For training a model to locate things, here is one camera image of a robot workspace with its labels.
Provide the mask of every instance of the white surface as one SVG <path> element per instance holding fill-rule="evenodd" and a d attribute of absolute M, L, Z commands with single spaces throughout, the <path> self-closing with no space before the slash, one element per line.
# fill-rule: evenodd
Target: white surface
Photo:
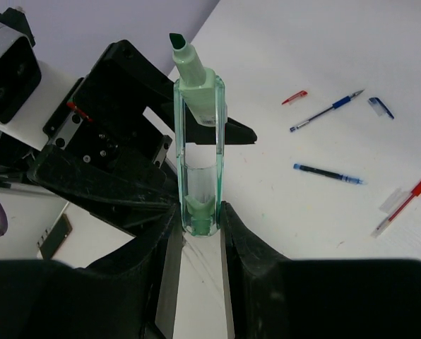
<path fill-rule="evenodd" d="M 223 0 L 193 43 L 226 83 L 228 114 L 259 137 L 225 152 L 224 198 L 250 230 L 291 258 L 421 258 L 421 196 L 380 238 L 369 236 L 386 216 L 381 203 L 421 179 L 421 1 Z M 308 97 L 281 106 L 302 89 Z M 371 96 L 396 119 L 379 118 Z M 206 151 L 195 146 L 192 157 Z M 295 162 L 368 184 L 298 172 Z"/>
<path fill-rule="evenodd" d="M 219 234 L 196 243 L 195 239 L 186 236 L 174 338 L 226 338 L 220 245 L 215 246 L 215 238 L 220 238 Z"/>
<path fill-rule="evenodd" d="M 66 216 L 72 232 L 55 253 L 54 259 L 70 266 L 86 267 L 133 239 L 73 204 L 66 209 Z"/>
<path fill-rule="evenodd" d="M 44 230 L 53 226 L 65 200 L 54 195 L 40 197 L 0 189 L 0 202 L 8 217 L 8 231 L 0 237 L 0 259 L 36 258 L 36 243 Z"/>

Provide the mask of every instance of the clear acrylic tube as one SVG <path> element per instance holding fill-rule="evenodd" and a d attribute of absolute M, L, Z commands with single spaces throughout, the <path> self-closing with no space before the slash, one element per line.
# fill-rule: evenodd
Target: clear acrylic tube
<path fill-rule="evenodd" d="M 174 129 L 182 227 L 195 237 L 208 237 L 220 228 L 225 152 L 225 84 L 220 77 L 216 77 L 214 165 L 193 168 L 186 162 L 186 105 L 179 90 L 179 81 L 174 84 Z"/>

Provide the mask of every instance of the black plastic part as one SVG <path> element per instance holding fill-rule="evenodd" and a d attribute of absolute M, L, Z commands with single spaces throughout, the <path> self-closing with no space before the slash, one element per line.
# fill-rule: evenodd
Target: black plastic part
<path fill-rule="evenodd" d="M 98 203 L 166 210 L 177 200 L 173 194 L 110 175 L 82 159 L 46 145 L 27 174 L 47 189 Z"/>
<path fill-rule="evenodd" d="M 421 338 L 421 262 L 291 261 L 221 218 L 229 338 Z"/>
<path fill-rule="evenodd" d="M 116 161 L 121 153 L 124 152 L 125 147 L 119 147 L 116 141 L 108 138 L 106 135 L 104 138 L 100 138 L 100 136 L 104 136 L 102 130 L 97 129 L 96 125 L 84 121 L 74 134 L 74 137 L 68 142 L 65 151 L 82 160 L 83 166 L 92 165 L 99 170 L 112 173 Z M 85 156 L 88 156 L 90 159 L 88 164 L 83 161 Z"/>
<path fill-rule="evenodd" d="M 72 226 L 68 217 L 63 214 L 40 246 L 42 258 L 52 259 L 71 232 Z"/>
<path fill-rule="evenodd" d="M 305 172 L 323 175 L 324 177 L 328 177 L 328 178 L 332 178 L 332 179 L 339 179 L 339 180 L 341 180 L 342 176 L 343 176 L 343 175 L 335 173 L 335 172 L 329 172 L 329 171 L 326 171 L 324 169 L 319 169 L 319 168 L 314 168 L 314 167 L 304 166 L 304 165 L 300 165 L 300 170 L 305 171 Z"/>
<path fill-rule="evenodd" d="M 25 14 L 14 8 L 8 8 L 2 14 L 0 14 L 0 23 L 27 35 L 30 45 L 35 46 L 35 37 L 33 36 L 30 25 L 28 24 Z"/>
<path fill-rule="evenodd" d="M 119 156 L 113 175 L 128 182 L 162 188 L 167 176 L 136 148 L 125 148 Z"/>
<path fill-rule="evenodd" d="M 71 101 L 84 117 L 90 117 L 120 142 L 137 132 L 146 107 L 174 131 L 173 82 L 126 40 L 105 50 Z M 186 141 L 215 144 L 215 129 L 197 124 L 190 111 L 186 114 Z M 256 139 L 252 129 L 228 119 L 227 145 L 251 144 Z"/>
<path fill-rule="evenodd" d="M 164 213 L 164 210 L 158 208 L 151 210 L 149 208 L 131 208 L 112 203 L 100 203 L 54 189 L 50 189 L 50 191 L 83 208 L 97 219 L 135 237 L 143 234 L 152 225 L 152 221 L 160 219 Z"/>
<path fill-rule="evenodd" d="M 0 338 L 172 339 L 181 249 L 172 206 L 87 268 L 0 261 Z"/>
<path fill-rule="evenodd" d="M 31 147 L 21 143 L 19 140 L 3 133 L 0 136 L 0 167 L 7 167 L 16 170 L 26 170 L 22 168 L 22 158 L 25 157 L 31 150 Z"/>

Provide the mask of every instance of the pen cap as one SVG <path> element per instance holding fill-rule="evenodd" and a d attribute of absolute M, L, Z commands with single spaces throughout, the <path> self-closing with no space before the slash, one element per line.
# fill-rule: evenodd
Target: pen cap
<path fill-rule="evenodd" d="M 379 207 L 379 210 L 384 213 L 390 213 L 399 206 L 399 203 L 408 196 L 410 192 L 396 189 Z"/>
<path fill-rule="evenodd" d="M 379 98 L 370 97 L 367 101 L 379 117 L 387 114 L 391 119 L 394 119 L 394 116 L 389 110 L 389 108 Z"/>
<path fill-rule="evenodd" d="M 177 33 L 170 33 L 170 40 L 173 46 L 173 61 L 184 84 L 189 87 L 203 85 L 206 82 L 206 71 L 195 47 Z"/>

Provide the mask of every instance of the ballpoint pen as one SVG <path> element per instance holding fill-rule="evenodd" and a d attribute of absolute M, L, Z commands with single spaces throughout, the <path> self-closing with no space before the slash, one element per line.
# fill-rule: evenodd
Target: ballpoint pen
<path fill-rule="evenodd" d="M 301 165 L 301 164 L 294 164 L 294 169 L 304 171 L 304 172 L 310 172 L 310 173 L 314 173 L 314 174 L 323 175 L 324 177 L 332 178 L 332 179 L 336 179 L 336 180 L 341 180 L 342 182 L 348 182 L 350 184 L 360 185 L 360 184 L 363 183 L 363 181 L 359 178 L 355 178 L 355 177 L 351 177 L 349 175 L 339 174 L 339 173 L 335 173 L 335 172 L 329 172 L 329 171 L 326 171 L 326 170 L 323 170 L 323 169 L 314 168 L 314 167 L 310 167 L 310 166 L 304 166 L 304 165 Z"/>
<path fill-rule="evenodd" d="M 411 192 L 403 199 L 402 203 L 383 220 L 379 226 L 371 234 L 374 238 L 377 238 L 392 222 L 396 217 L 403 211 L 403 209 L 417 196 L 421 194 L 421 181 L 418 185 L 411 190 Z"/>
<path fill-rule="evenodd" d="M 358 90 L 357 92 L 352 93 L 351 95 L 348 95 L 347 97 L 343 97 L 341 100 L 339 100 L 339 101 L 335 102 L 334 104 L 332 104 L 329 108 L 327 108 L 324 111 L 322 111 L 322 112 L 320 112 L 320 113 L 318 113 L 318 114 L 316 114 L 316 115 L 314 115 L 314 116 L 312 116 L 312 117 L 310 117 L 310 118 L 308 118 L 308 119 L 300 122 L 299 124 L 291 127 L 289 130 L 291 132 L 293 132 L 293 131 L 296 131 L 296 130 L 298 130 L 298 129 L 304 127 L 304 126 L 306 126 L 311 121 L 313 121 L 313 120 L 321 117 L 325 113 L 328 113 L 328 112 L 332 111 L 333 109 L 338 109 L 339 107 L 347 104 L 348 102 L 351 101 L 351 99 L 353 99 L 353 98 L 357 97 L 358 95 L 360 95 L 361 93 L 363 93 L 363 91 L 364 90 Z"/>

